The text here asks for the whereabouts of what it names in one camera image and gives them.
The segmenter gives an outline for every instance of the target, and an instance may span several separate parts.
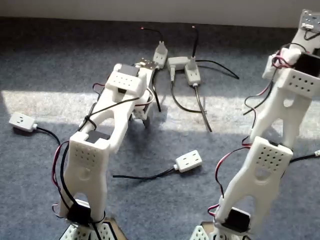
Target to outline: perforated plastic part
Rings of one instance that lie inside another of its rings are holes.
[[[279,88],[312,98],[320,90],[320,79],[292,68],[284,69],[279,76]]]
[[[209,237],[202,226],[196,226],[189,240],[209,240]]]
[[[113,71],[105,87],[110,90],[122,89],[135,97],[141,97],[147,88],[146,75],[131,76],[118,71]]]
[[[117,239],[111,231],[107,223],[103,223],[98,231],[102,240],[115,240]],[[77,227],[70,225],[60,237],[59,240],[98,240],[98,237],[94,230],[87,227]]]

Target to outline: wire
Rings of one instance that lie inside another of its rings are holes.
[[[315,153],[313,153],[313,154],[309,154],[309,155],[305,155],[305,156],[296,157],[296,158],[291,159],[289,164],[292,164],[294,162],[298,162],[301,160],[313,159],[313,158],[320,158],[320,156],[317,156]]]
[[[242,240],[246,240],[246,238],[249,239],[249,240],[251,240],[251,238],[250,238],[248,235],[244,235],[244,236],[242,237]]]
[[[210,214],[211,216],[215,217],[216,214],[214,212],[212,212],[211,210],[212,209],[216,209],[217,207],[219,207],[219,204],[216,204],[216,205],[208,207],[208,210],[207,210],[208,214]]]
[[[233,77],[234,77],[235,79],[240,79],[240,77],[239,77],[237,74],[235,74],[235,73],[234,73],[233,71],[231,71],[229,68],[227,68],[226,66],[223,66],[222,64],[220,64],[220,63],[218,63],[218,62],[216,62],[216,61],[213,61],[213,60],[195,60],[195,61],[196,61],[196,62],[204,62],[204,63],[216,64],[216,65],[222,67],[223,69],[227,70],[230,74],[233,75]]]
[[[162,177],[166,174],[169,174],[171,173],[172,171],[174,171],[175,168],[172,167],[164,172],[161,172],[157,175],[154,175],[154,176],[127,176],[127,175],[113,175],[112,177],[113,178],[122,178],[122,179],[138,179],[138,180],[151,180],[151,179],[156,179],[158,177]]]
[[[265,101],[268,99],[268,97],[270,96],[273,86],[274,86],[274,82],[272,81],[272,82],[271,82],[271,85],[270,85],[270,87],[269,87],[269,91],[268,91],[268,93],[266,94],[265,98],[264,98],[259,104],[257,104],[256,106],[254,106],[254,107],[253,107],[254,109],[257,109],[257,108],[260,107],[262,104],[264,104],[264,102],[265,102]],[[247,115],[247,114],[250,113],[251,111],[252,111],[252,109],[246,111],[246,112],[243,114],[243,116]]]
[[[273,81],[274,81],[274,78],[275,78],[275,75],[276,75],[277,70],[278,70],[278,68],[276,68],[276,69],[274,70],[274,73],[273,73],[273,75],[272,75],[271,81],[269,82],[269,84],[268,84],[261,92],[259,92],[259,93],[256,94],[256,95],[248,96],[248,97],[246,97],[245,100],[244,100],[244,105],[247,106],[248,108],[250,108],[250,111],[253,111],[253,113],[254,113],[253,123],[252,123],[252,127],[251,127],[252,129],[254,128],[254,126],[255,126],[255,124],[256,124],[257,112],[256,112],[256,107],[252,107],[252,106],[250,106],[250,105],[247,104],[247,100],[250,99],[250,98],[255,98],[255,97],[261,96],[262,94],[264,94],[264,93],[268,90],[268,88],[270,88],[270,91],[271,91],[271,89],[272,89],[271,86],[272,86],[272,84],[273,84]]]
[[[195,31],[195,39],[194,39],[194,42],[193,42],[193,49],[192,49],[192,57],[194,58],[195,55],[196,55],[196,50],[197,50],[197,46],[198,46],[198,42],[199,42],[199,31],[196,28],[196,26],[192,26],[192,28]]]
[[[156,29],[152,29],[152,28],[146,28],[146,27],[140,27],[140,29],[141,30],[148,30],[148,31],[153,31],[153,32],[156,32],[156,33],[158,33],[159,34],[159,36],[160,36],[160,41],[161,42],[164,42],[164,35],[159,31],[159,30],[156,30]]]
[[[194,92],[195,92],[195,96],[196,96],[196,100],[198,102],[198,105],[199,105],[199,108],[201,110],[201,114],[202,114],[202,117],[203,117],[203,120],[204,120],[204,124],[206,125],[206,127],[208,128],[209,132],[212,133],[212,129],[210,127],[210,124],[209,124],[209,121],[208,121],[208,118],[206,116],[206,112],[204,110],[204,108],[202,107],[202,104],[201,104],[201,101],[200,101],[200,96],[199,96],[199,92],[198,92],[198,85],[194,85],[192,86],[193,89],[194,89]]]
[[[97,225],[95,223],[92,223],[92,227],[93,227],[93,230],[95,231],[95,234],[96,234],[96,237],[98,238],[98,240],[102,240],[100,233],[98,231]]]
[[[201,111],[188,109],[188,108],[186,108],[186,107],[182,106],[182,105],[178,102],[178,100],[177,100],[177,99],[176,99],[176,97],[175,97],[175,93],[174,93],[174,86],[175,86],[174,82],[173,82],[173,81],[171,81],[171,88],[170,88],[170,91],[171,91],[171,96],[172,96],[173,101],[175,102],[175,104],[176,104],[179,108],[181,108],[182,110],[184,110],[184,111],[186,111],[186,112],[189,112],[189,113],[196,113],[196,114],[201,114],[201,113],[202,113]]]
[[[304,50],[305,52],[307,52],[307,49],[306,49],[304,46],[302,46],[301,44],[296,43],[296,42],[287,43],[287,44],[283,45],[283,46],[281,47],[281,49],[282,49],[282,48],[290,47],[290,45],[297,45],[297,46],[303,48],[303,50]]]
[[[43,132],[46,132],[47,134],[51,135],[52,137],[54,137],[54,139],[56,140],[56,142],[58,143],[58,145],[61,144],[59,138],[57,137],[57,135],[55,135],[52,131],[50,130],[47,130],[47,129],[44,129],[42,127],[36,127],[37,130],[40,130],[40,131],[43,131]]]
[[[147,101],[146,103],[142,103],[142,104],[136,104],[135,107],[140,107],[140,106],[147,106],[149,104],[151,104],[154,100],[155,100],[155,95],[154,93],[151,91],[150,88],[147,87],[148,92],[150,93],[150,95],[152,96],[152,98]]]
[[[161,106],[160,106],[160,102],[159,102],[158,94],[157,94],[157,90],[156,90],[156,76],[158,74],[158,71],[159,70],[157,68],[154,70],[154,74],[153,74],[153,77],[152,77],[152,80],[151,80],[151,84],[152,84],[152,90],[153,90],[153,94],[154,94],[154,97],[155,97],[156,105],[158,106],[158,111],[161,113]]]
[[[316,37],[320,36],[320,32],[310,36],[310,37],[307,37],[307,34],[310,32],[310,30],[306,30],[305,33],[304,33],[304,40],[306,41],[309,41],[309,40],[312,40],[312,39],[315,39]]]
[[[221,190],[221,195],[222,195],[222,198],[224,199],[225,198],[225,192],[224,192],[224,187],[222,186],[222,184],[219,182],[218,180],[218,171],[219,171],[219,168],[221,166],[221,164],[231,155],[233,154],[234,152],[237,152],[239,150],[242,150],[242,149],[250,149],[249,146],[244,146],[244,147],[241,147],[241,148],[238,148],[236,150],[233,150],[229,153],[227,153],[226,155],[224,155],[220,160],[219,162],[217,163],[216,167],[215,167],[215,173],[214,173],[214,176],[215,176],[215,181],[219,184],[220,186],[220,190]]]

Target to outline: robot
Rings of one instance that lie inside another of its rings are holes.
[[[219,202],[209,208],[216,209],[215,213],[210,212],[214,231],[208,237],[203,228],[197,226],[190,239],[200,236],[200,240],[244,240],[257,232],[279,193],[280,180],[293,157],[292,148],[312,97],[320,91],[318,49],[320,13],[303,10],[292,42],[268,57],[262,77],[273,81],[274,87],[251,129],[248,137],[250,143],[242,141],[243,147],[249,151],[241,169],[225,192],[220,184],[222,194]],[[293,103],[286,107],[284,101],[292,93]],[[283,120],[283,139],[280,143],[262,137],[277,119]],[[246,196],[255,200],[254,213],[251,215],[234,207]]]

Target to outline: red wire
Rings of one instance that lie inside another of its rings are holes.
[[[225,198],[225,192],[224,192],[224,187],[222,186],[222,184],[219,182],[218,180],[218,171],[219,171],[219,168],[221,166],[221,164],[231,155],[233,154],[234,152],[237,152],[239,150],[242,150],[242,149],[250,149],[250,146],[244,146],[244,147],[241,147],[241,148],[238,148],[236,150],[233,150],[229,153],[227,153],[224,157],[222,157],[219,162],[217,163],[216,167],[215,167],[215,181],[219,184],[220,186],[220,190],[221,190],[221,195],[222,195],[222,198]]]

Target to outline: white plastic frame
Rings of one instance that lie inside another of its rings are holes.
[[[246,196],[255,199],[255,212],[250,219],[250,229],[254,230],[259,226],[278,195],[280,179],[292,156],[293,152],[289,148],[282,145],[274,146],[257,136],[242,168],[229,183],[224,198],[221,197],[219,200],[215,226],[238,236],[247,235],[246,232],[241,234],[221,225],[232,207]],[[263,171],[265,175],[258,175],[259,171]]]

